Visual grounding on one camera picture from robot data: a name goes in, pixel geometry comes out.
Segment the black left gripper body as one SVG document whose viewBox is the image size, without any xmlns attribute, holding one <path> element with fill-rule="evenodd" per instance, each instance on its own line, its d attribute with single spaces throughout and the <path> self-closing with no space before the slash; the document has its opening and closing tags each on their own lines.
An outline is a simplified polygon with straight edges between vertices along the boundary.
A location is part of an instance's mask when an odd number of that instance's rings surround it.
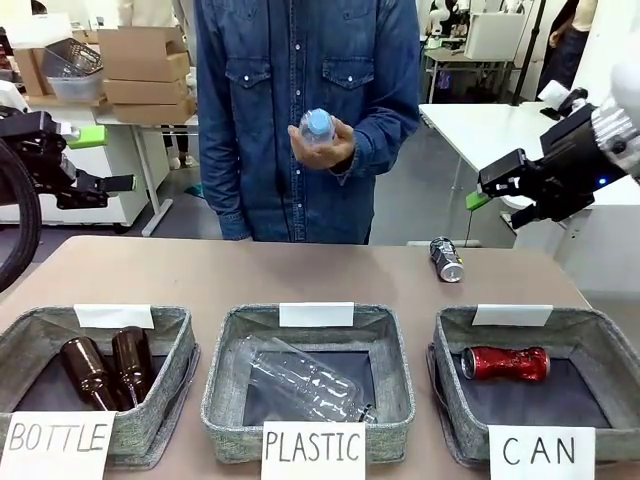
<svg viewBox="0 0 640 480">
<path fill-rule="evenodd" d="M 61 163 L 60 124 L 47 112 L 2 110 L 1 138 L 28 167 L 58 167 Z"/>
</svg>

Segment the person's left hand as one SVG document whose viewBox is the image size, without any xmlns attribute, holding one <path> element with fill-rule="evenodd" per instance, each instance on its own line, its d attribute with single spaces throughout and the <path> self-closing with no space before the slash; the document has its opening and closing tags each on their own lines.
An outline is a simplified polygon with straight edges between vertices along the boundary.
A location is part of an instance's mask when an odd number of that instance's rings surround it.
<svg viewBox="0 0 640 480">
<path fill-rule="evenodd" d="M 288 134 L 295 159 L 313 170 L 331 170 L 349 163 L 355 152 L 354 129 L 332 116 L 335 136 L 331 144 L 308 145 L 298 127 L 290 125 Z"/>
</svg>

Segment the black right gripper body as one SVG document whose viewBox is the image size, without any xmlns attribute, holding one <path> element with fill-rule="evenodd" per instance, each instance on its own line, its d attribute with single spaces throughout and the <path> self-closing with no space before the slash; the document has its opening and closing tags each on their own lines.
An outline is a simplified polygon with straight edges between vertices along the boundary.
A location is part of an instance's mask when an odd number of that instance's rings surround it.
<svg viewBox="0 0 640 480">
<path fill-rule="evenodd" d="M 626 173 L 597 144 L 592 114 L 586 104 L 554 125 L 541 138 L 536 221 L 562 221 L 595 201 L 594 193 Z"/>
</svg>

